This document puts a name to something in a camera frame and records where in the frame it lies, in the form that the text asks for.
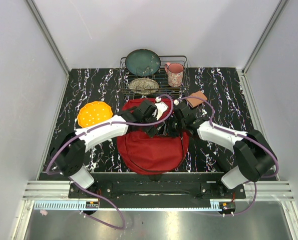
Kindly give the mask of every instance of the mug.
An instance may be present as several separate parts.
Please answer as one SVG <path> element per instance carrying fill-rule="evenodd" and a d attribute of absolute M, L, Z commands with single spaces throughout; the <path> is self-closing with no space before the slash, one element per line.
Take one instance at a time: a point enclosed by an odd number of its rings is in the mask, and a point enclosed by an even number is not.
<path fill-rule="evenodd" d="M 164 69 L 168 74 L 168 84 L 174 88 L 181 86 L 184 66 L 179 63 L 167 62 Z"/>

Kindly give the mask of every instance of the black marble table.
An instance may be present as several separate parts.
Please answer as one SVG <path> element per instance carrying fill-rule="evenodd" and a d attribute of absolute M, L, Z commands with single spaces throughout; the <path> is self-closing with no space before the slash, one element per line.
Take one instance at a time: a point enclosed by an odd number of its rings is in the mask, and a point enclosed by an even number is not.
<path fill-rule="evenodd" d="M 252 122 L 241 84 L 235 68 L 199 67 L 189 68 L 189 93 L 203 91 L 214 106 L 214 122 L 239 131 L 252 129 Z M 118 88 L 117 68 L 73 69 L 63 98 L 60 113 L 54 129 L 50 148 L 64 127 L 80 128 L 77 123 L 79 110 L 87 103 L 104 101 L 117 114 L 128 97 Z M 209 117 L 211 109 L 200 105 L 198 115 Z M 229 168 L 234 166 L 232 152 L 212 142 L 191 139 L 183 164 L 175 172 L 216 172 L 217 159 L 226 159 Z M 50 158 L 47 157 L 43 171 Z M 129 172 L 117 151 L 116 140 L 112 139 L 95 146 L 85 153 L 85 166 L 95 172 Z"/>

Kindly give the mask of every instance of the beige plate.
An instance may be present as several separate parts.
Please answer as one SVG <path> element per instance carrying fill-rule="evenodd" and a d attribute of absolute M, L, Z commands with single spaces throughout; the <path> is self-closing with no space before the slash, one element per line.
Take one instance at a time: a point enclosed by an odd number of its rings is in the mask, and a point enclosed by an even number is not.
<path fill-rule="evenodd" d="M 129 84 L 129 89 L 137 94 L 148 95 L 156 92 L 159 84 L 149 78 L 137 78 Z"/>

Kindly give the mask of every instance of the mug handle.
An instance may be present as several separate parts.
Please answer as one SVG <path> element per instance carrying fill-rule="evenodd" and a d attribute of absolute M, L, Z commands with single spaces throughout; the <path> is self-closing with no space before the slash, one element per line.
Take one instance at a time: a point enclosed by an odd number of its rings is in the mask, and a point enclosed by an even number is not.
<path fill-rule="evenodd" d="M 168 68 L 169 68 L 170 64 L 171 64 L 171 63 L 167 62 L 167 63 L 164 65 L 164 70 L 166 71 L 167 74 L 169 74 L 169 69 L 168 69 Z"/>

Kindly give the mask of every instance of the brown sponge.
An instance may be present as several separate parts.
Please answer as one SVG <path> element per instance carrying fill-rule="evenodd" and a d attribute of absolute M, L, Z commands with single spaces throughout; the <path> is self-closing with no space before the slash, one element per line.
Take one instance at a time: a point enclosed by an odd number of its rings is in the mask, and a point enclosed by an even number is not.
<path fill-rule="evenodd" d="M 206 100 L 206 101 L 208 100 L 207 97 L 201 91 L 197 91 L 197 92 L 191 94 L 190 96 L 202 98 L 203 100 Z M 192 107 L 192 108 L 203 103 L 203 101 L 196 99 L 196 98 L 187 98 L 186 100 L 187 100 L 188 104 L 190 105 L 190 107 Z"/>

